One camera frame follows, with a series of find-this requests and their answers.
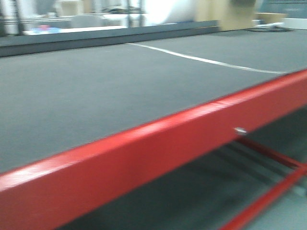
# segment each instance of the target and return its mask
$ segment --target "red support bar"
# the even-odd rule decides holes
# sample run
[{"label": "red support bar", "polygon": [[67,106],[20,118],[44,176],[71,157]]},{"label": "red support bar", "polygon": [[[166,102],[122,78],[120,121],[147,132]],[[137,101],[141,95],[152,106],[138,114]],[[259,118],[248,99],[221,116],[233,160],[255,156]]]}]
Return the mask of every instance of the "red support bar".
[{"label": "red support bar", "polygon": [[293,168],[293,167],[306,167],[305,164],[299,162],[299,161],[296,161],[288,156],[285,156],[275,150],[272,150],[264,145],[261,145],[251,139],[247,139],[247,138],[240,138],[237,140],[237,142],[249,147],[250,149],[253,149],[259,153],[261,153],[262,155],[264,156],[267,156],[269,158],[272,158],[273,160],[285,165],[285,166],[288,166],[290,168]]},{"label": "red support bar", "polygon": [[0,174],[0,229],[54,229],[307,104],[288,74]]},{"label": "red support bar", "polygon": [[224,225],[220,230],[240,230],[258,216],[265,208],[290,189],[307,172],[307,167],[296,169],[283,181],[278,183],[257,201],[248,206],[243,212]]}]

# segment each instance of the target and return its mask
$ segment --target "wall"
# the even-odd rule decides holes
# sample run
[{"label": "wall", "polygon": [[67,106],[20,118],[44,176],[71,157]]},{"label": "wall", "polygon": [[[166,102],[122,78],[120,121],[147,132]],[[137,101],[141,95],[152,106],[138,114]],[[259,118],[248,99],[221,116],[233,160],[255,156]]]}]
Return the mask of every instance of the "wall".
[{"label": "wall", "polygon": [[288,18],[307,18],[307,0],[264,0],[260,11],[286,13]]}]

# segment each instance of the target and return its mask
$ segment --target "white paper roll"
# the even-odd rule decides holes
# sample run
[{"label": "white paper roll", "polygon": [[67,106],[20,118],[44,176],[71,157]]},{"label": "white paper roll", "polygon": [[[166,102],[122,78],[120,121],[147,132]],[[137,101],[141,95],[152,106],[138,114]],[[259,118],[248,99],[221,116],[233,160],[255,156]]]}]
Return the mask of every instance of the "white paper roll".
[{"label": "white paper roll", "polygon": [[152,24],[191,22],[196,0],[146,0],[145,10]]}]

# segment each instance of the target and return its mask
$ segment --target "red metal bar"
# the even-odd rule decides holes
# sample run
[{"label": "red metal bar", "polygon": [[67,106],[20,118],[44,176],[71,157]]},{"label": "red metal bar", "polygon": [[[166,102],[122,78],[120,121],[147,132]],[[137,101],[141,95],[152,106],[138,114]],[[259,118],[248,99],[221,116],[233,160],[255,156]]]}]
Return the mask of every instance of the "red metal bar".
[{"label": "red metal bar", "polygon": [[283,181],[278,183],[257,201],[248,206],[243,212],[224,225],[220,230],[240,230],[258,216],[265,208],[277,200],[282,194],[290,189],[307,172],[307,167],[296,169]]},{"label": "red metal bar", "polygon": [[275,161],[285,165],[285,166],[288,166],[290,168],[292,167],[306,167],[305,164],[299,162],[299,161],[296,161],[288,156],[285,156],[275,150],[272,150],[264,145],[261,145],[253,140],[250,140],[250,139],[247,139],[247,138],[240,138],[237,140],[237,142],[269,157],[269,158],[272,158],[274,159]]},{"label": "red metal bar", "polygon": [[0,229],[53,229],[307,104],[307,70],[0,175]]}]

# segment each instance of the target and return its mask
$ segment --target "black cable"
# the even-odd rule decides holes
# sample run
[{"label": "black cable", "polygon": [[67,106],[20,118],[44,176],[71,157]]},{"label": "black cable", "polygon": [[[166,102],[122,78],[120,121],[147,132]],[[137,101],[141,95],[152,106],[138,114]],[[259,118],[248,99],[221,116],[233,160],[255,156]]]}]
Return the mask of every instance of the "black cable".
[{"label": "black cable", "polygon": [[274,26],[271,26],[271,27],[250,28],[250,29],[246,29],[246,31],[251,31],[251,32],[290,32],[290,31],[293,31],[293,30],[274,25]]}]

